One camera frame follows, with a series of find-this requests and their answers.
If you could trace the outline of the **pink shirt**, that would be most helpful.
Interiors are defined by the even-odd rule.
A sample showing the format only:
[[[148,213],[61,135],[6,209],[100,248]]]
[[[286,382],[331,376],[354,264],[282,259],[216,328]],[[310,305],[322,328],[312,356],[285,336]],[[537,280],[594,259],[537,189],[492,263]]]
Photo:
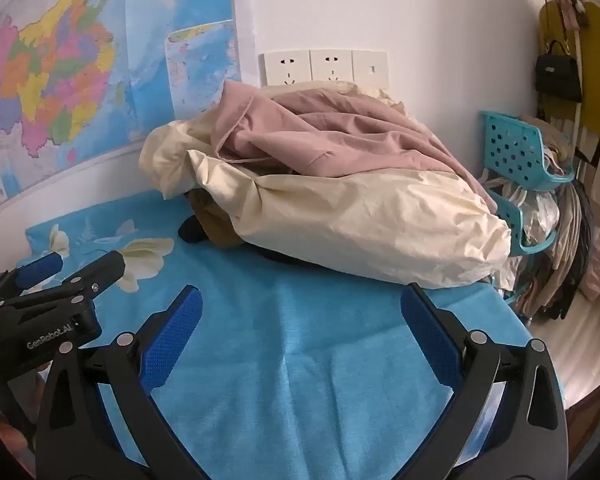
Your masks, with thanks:
[[[383,169],[456,174],[491,212],[494,200],[424,125],[371,96],[313,88],[268,96],[227,81],[211,133],[226,162],[340,178]]]

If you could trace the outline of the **black garment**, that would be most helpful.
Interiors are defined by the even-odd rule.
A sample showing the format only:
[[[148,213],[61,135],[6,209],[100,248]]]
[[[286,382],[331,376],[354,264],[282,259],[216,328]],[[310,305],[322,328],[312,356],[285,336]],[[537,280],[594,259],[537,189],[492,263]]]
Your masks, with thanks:
[[[210,237],[208,237],[208,234],[195,216],[189,217],[181,224],[178,228],[178,237],[187,244],[210,242]],[[304,268],[312,266],[312,263],[289,257],[280,252],[273,252],[272,250],[253,245],[249,245],[249,247],[261,257],[273,262],[288,264],[288,266],[303,266]]]

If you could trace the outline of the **brown garment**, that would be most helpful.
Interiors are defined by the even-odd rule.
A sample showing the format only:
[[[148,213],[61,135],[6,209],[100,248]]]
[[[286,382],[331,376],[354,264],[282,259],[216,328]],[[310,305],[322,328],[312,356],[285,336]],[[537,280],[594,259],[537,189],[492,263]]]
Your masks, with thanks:
[[[204,234],[216,247],[230,249],[244,242],[235,232],[230,216],[215,203],[210,193],[194,188],[188,193],[188,201]]]

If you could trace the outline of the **cream garment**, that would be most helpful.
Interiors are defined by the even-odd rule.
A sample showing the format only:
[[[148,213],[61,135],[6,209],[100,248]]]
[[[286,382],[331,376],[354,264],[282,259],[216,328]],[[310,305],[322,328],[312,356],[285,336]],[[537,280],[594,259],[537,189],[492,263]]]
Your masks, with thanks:
[[[313,88],[371,96],[415,119],[385,92],[352,82],[260,90],[278,96]],[[140,152],[140,170],[164,198],[188,198],[194,188],[210,193],[230,216],[242,245],[429,288],[480,281],[508,257],[509,227],[456,174],[383,169],[309,177],[220,159],[211,145],[219,102],[192,119],[155,128]]]

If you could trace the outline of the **blue floral bed sheet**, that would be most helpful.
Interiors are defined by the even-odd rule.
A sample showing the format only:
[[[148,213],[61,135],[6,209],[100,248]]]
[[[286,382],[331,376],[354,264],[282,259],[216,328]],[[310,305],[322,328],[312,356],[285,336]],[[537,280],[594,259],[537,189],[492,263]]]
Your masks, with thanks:
[[[52,287],[106,252],[122,253],[122,278],[94,299],[102,333],[76,348],[138,332],[194,286],[201,319],[151,396],[201,479],[403,479],[453,394],[404,321],[401,297],[414,283],[189,245],[178,237],[189,214],[185,200],[146,193],[28,229],[34,260],[61,255],[61,271],[45,280]],[[489,284],[422,290],[497,344],[532,339]],[[492,387],[463,462],[482,447],[503,391]],[[141,463],[111,388],[100,393],[125,456]]]

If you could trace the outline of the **teal plastic basket rack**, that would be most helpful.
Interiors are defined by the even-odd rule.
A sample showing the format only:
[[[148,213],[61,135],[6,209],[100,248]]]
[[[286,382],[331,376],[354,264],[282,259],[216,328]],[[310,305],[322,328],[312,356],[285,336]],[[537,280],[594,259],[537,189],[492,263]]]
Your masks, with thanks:
[[[515,183],[525,191],[552,192],[571,182],[574,170],[567,167],[564,174],[552,174],[545,162],[545,143],[541,130],[528,122],[495,112],[481,112],[484,130],[483,167]],[[553,230],[541,243],[529,243],[524,235],[524,214],[508,198],[489,191],[498,205],[498,216],[512,231],[510,254],[531,256],[544,252],[554,244]]]

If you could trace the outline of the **black handbag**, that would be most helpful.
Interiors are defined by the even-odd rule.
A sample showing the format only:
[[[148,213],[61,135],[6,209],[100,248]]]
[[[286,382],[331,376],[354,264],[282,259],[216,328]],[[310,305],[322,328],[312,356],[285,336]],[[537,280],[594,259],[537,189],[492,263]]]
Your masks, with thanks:
[[[582,102],[578,61],[558,40],[548,44],[536,59],[534,82],[537,92],[563,101]]]

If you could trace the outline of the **mustard yellow hanging garment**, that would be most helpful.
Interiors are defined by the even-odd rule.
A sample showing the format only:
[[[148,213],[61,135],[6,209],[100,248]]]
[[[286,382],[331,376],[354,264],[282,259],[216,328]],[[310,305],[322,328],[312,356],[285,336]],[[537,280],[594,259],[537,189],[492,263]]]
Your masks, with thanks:
[[[573,122],[580,119],[578,149],[586,157],[592,157],[595,151],[600,151],[600,6],[588,1],[584,7],[588,26],[578,32],[564,32],[557,4],[554,1],[544,4],[539,15],[539,44],[541,50],[553,40],[568,44],[571,55],[580,62],[582,103],[576,105],[548,96],[543,106],[547,120],[564,133],[573,133]],[[588,194],[600,204],[600,160]]]

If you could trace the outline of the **colourful wall map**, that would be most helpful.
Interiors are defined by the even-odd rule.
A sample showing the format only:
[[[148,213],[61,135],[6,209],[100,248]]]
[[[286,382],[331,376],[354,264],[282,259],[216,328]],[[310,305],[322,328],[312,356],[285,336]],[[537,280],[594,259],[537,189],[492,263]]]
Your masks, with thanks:
[[[256,75],[251,0],[0,0],[0,209]]]

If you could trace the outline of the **white wall socket panel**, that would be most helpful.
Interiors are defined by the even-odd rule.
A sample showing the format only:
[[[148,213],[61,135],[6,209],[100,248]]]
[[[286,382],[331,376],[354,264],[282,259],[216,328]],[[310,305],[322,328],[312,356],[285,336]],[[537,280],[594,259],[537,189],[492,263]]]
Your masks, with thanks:
[[[390,88],[388,54],[380,51],[313,49],[262,54],[268,86],[307,81],[345,81],[364,87]]]

